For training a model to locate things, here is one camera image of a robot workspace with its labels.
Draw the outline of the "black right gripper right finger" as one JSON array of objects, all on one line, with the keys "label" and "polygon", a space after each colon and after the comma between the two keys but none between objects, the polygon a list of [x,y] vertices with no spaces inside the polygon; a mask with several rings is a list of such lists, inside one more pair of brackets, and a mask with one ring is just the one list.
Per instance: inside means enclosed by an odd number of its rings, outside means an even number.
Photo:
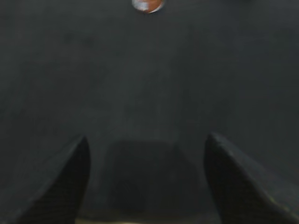
[{"label": "black right gripper right finger", "polygon": [[204,171],[223,224],[297,224],[299,188],[220,134],[205,142]]}]

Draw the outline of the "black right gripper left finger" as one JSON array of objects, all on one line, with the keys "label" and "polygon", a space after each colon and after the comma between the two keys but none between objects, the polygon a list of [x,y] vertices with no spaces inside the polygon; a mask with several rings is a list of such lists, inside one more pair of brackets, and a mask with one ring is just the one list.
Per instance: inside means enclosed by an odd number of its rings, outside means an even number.
[{"label": "black right gripper left finger", "polygon": [[82,204],[91,169],[87,138],[76,136],[68,157],[48,189],[17,219],[18,224],[73,224]]}]

